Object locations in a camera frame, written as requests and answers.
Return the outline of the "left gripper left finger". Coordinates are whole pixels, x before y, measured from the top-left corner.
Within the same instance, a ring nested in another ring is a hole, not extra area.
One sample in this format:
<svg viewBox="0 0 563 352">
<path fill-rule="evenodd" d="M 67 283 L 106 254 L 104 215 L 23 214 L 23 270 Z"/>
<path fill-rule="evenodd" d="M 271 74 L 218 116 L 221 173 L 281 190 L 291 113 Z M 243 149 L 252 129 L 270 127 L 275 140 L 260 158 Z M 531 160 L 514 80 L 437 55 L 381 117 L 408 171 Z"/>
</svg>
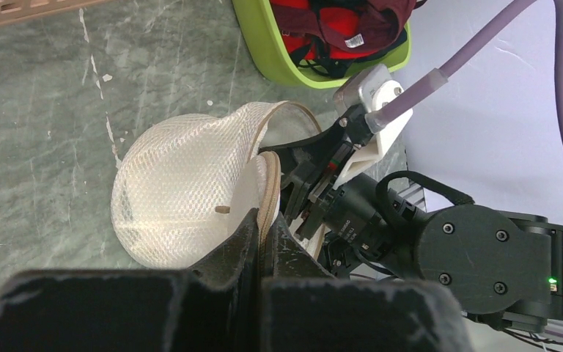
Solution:
<svg viewBox="0 0 563 352">
<path fill-rule="evenodd" d="M 256 351 L 251 209 L 193 268 L 33 270 L 0 289 L 0 351 Z"/>
</svg>

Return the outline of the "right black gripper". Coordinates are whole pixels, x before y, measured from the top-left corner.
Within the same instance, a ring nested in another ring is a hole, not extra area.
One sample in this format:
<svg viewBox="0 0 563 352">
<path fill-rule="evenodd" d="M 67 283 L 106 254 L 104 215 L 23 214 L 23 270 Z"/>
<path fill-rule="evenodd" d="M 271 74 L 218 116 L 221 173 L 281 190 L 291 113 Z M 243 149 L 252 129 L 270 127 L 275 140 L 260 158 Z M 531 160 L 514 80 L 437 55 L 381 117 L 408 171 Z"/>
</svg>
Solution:
<svg viewBox="0 0 563 352">
<path fill-rule="evenodd" d="M 326 131 L 316 136 L 270 147 L 260 152 L 277 154 L 281 163 L 281 205 L 284 219 L 302 219 L 295 231 L 300 241 L 310 240 L 323 223 L 336 196 L 336 181 L 350 159 L 373 137 L 366 109 L 351 106 Z"/>
</svg>

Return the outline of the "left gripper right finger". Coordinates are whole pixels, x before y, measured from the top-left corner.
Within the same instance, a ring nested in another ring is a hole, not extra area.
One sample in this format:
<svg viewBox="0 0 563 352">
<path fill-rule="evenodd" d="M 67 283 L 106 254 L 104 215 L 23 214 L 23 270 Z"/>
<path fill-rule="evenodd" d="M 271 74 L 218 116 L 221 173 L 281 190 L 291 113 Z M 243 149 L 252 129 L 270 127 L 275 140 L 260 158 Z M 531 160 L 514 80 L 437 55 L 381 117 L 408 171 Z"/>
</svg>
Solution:
<svg viewBox="0 0 563 352">
<path fill-rule="evenodd" d="M 267 234 L 262 351 L 472 351 L 452 293 L 432 282 L 337 279 L 278 217 Z"/>
</svg>

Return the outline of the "white mesh laundry bag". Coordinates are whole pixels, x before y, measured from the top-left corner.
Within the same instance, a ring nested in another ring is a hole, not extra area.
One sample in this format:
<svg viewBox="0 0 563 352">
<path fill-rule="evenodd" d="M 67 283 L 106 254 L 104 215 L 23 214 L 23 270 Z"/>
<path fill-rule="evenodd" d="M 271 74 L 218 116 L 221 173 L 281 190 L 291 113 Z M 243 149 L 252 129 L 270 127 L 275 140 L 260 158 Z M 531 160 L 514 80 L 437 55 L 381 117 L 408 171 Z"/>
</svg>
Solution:
<svg viewBox="0 0 563 352">
<path fill-rule="evenodd" d="M 250 210 L 261 238 L 281 205 L 276 145 L 321 131 L 305 106 L 251 102 L 225 117 L 184 114 L 146 130 L 117 171 L 111 220 L 147 268 L 187 268 L 222 244 Z"/>
</svg>

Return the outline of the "dark red bra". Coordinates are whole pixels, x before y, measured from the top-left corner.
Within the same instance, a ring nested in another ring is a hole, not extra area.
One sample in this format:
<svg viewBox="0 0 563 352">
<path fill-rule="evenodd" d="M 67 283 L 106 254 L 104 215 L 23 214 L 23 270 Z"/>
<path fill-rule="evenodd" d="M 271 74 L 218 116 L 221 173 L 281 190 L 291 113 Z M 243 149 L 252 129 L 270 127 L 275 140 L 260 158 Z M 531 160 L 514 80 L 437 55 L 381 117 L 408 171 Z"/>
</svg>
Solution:
<svg viewBox="0 0 563 352">
<path fill-rule="evenodd" d="M 379 51 L 401 34 L 423 1 L 272 1 L 283 34 L 314 36 L 349 53 Z"/>
</svg>

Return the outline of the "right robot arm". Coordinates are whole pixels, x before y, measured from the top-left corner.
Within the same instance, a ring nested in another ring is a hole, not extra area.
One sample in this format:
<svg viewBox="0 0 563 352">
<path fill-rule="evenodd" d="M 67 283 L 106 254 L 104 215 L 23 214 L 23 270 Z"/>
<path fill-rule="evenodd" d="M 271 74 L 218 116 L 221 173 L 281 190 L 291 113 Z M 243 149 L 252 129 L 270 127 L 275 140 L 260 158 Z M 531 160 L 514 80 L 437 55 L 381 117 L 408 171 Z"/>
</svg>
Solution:
<svg viewBox="0 0 563 352">
<path fill-rule="evenodd" d="M 328 233 L 319 264 L 338 278 L 360 265 L 449 289 L 467 317 L 495 330 L 542 332 L 563 320 L 563 226 L 494 210 L 418 172 L 381 180 L 342 170 L 359 148 L 347 140 L 364 116 L 349 108 L 328 130 L 276 144 L 281 210 L 302 218 L 298 237 Z"/>
</svg>

